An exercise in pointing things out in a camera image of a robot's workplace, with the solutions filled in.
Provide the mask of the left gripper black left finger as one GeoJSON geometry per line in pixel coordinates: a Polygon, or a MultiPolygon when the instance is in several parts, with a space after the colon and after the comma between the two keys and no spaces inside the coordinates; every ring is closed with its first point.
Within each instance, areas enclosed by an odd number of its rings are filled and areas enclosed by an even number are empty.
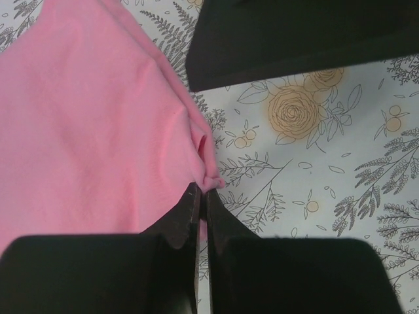
{"type": "Polygon", "coordinates": [[[201,190],[139,234],[29,235],[1,256],[2,313],[196,313],[201,190]]]}

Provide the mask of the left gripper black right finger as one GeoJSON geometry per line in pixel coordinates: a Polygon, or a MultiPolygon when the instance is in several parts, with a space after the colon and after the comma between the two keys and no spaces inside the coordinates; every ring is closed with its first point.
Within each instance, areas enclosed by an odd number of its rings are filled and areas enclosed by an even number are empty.
{"type": "Polygon", "coordinates": [[[373,248],[358,239],[261,238],[206,194],[214,313],[400,313],[373,248]]]}

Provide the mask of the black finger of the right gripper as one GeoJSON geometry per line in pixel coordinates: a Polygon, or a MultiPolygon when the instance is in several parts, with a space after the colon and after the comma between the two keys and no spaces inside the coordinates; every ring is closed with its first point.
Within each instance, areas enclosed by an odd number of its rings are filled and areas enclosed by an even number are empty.
{"type": "Polygon", "coordinates": [[[417,52],[417,1],[205,1],[185,67],[199,92],[417,52]]]}

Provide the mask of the pink t shirt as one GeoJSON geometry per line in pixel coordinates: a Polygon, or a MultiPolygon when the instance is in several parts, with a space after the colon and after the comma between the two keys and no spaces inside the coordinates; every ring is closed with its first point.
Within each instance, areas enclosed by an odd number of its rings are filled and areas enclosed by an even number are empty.
{"type": "Polygon", "coordinates": [[[45,1],[1,54],[1,248],[125,234],[224,185],[211,128],[118,1],[45,1]]]}

